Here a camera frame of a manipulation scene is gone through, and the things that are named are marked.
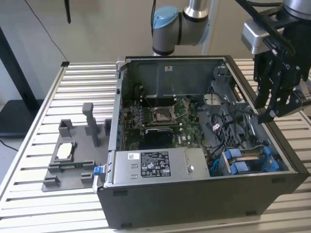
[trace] black stand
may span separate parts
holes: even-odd
[[[22,138],[26,136],[42,100],[35,99],[1,27],[0,59],[22,97],[22,100],[7,102],[0,112],[0,137]]]

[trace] open computer tower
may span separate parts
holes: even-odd
[[[261,215],[308,177],[230,56],[127,57],[105,181],[110,228]]]

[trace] slotted metal surface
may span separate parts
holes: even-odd
[[[255,88],[253,62],[237,60]],[[94,103],[94,116],[103,123],[111,117],[115,92],[115,64],[73,64],[61,69],[30,129],[9,174],[0,186],[0,232],[104,232],[108,228],[98,198],[92,189],[43,193],[42,180],[58,137],[60,119],[86,124],[82,104]],[[291,146],[311,172],[311,122],[303,113],[276,119]],[[134,229],[128,232],[145,232]],[[280,196],[260,217],[159,226],[164,232],[309,232],[311,231],[311,178],[293,194]]]

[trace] power supply label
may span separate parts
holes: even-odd
[[[143,178],[171,176],[167,151],[141,153],[141,176]]]

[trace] barcode sticker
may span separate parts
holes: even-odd
[[[139,153],[128,153],[128,159],[139,159]]]

